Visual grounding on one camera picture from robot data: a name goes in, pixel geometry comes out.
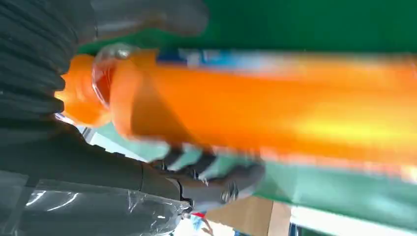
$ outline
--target white surface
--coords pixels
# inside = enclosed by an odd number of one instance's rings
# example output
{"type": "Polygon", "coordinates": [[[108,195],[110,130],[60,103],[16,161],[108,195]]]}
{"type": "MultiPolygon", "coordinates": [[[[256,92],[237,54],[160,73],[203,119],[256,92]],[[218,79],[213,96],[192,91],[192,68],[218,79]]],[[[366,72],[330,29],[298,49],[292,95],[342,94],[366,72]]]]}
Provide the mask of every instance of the white surface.
{"type": "Polygon", "coordinates": [[[336,236],[415,236],[408,232],[347,216],[328,213],[315,209],[294,206],[291,209],[291,223],[336,236]]]}

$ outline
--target transparent cover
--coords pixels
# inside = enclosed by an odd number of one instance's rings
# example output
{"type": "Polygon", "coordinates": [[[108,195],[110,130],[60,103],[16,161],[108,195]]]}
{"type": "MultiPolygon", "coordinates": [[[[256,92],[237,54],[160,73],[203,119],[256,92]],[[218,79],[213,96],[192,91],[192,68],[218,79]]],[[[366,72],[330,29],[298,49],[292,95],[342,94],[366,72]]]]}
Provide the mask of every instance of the transparent cover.
{"type": "Polygon", "coordinates": [[[138,47],[124,43],[116,43],[104,47],[94,59],[92,68],[92,86],[101,102],[109,107],[110,85],[118,60],[128,58],[138,47]]]}
{"type": "Polygon", "coordinates": [[[0,235],[159,236],[190,205],[131,189],[0,172],[0,235]]]}

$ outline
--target plastic wrap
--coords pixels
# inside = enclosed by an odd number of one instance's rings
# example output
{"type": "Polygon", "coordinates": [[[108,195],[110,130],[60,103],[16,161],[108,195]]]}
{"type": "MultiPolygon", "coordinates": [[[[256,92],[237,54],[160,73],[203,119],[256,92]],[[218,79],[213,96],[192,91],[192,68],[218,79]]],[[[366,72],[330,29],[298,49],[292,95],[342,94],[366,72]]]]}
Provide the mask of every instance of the plastic wrap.
{"type": "Polygon", "coordinates": [[[0,235],[159,236],[190,205],[140,191],[0,172],[0,235]]]}

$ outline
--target orange cylinder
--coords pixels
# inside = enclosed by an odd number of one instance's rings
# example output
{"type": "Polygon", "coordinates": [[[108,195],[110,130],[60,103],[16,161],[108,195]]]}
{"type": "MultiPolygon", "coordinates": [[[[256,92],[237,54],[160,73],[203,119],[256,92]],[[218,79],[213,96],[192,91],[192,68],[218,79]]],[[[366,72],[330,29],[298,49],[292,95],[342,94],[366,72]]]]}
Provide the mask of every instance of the orange cylinder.
{"type": "Polygon", "coordinates": [[[125,137],[273,160],[417,165],[412,57],[284,55],[252,73],[156,63],[157,54],[134,53],[112,72],[110,110],[125,137]]]}
{"type": "Polygon", "coordinates": [[[55,97],[64,101],[63,114],[76,124],[97,127],[111,121],[110,110],[97,97],[91,83],[93,56],[78,55],[71,61],[65,80],[64,91],[55,97]]]}

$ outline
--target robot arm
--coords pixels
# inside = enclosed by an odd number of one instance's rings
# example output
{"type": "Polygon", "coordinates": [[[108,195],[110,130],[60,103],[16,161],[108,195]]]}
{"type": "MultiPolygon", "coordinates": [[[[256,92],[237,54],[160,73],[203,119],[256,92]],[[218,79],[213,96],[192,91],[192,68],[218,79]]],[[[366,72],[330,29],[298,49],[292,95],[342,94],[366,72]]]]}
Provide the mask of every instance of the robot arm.
{"type": "Polygon", "coordinates": [[[207,19],[198,0],[0,2],[0,235],[158,235],[254,191],[261,165],[206,185],[90,146],[54,116],[78,45],[149,26],[198,34],[207,19]]]}

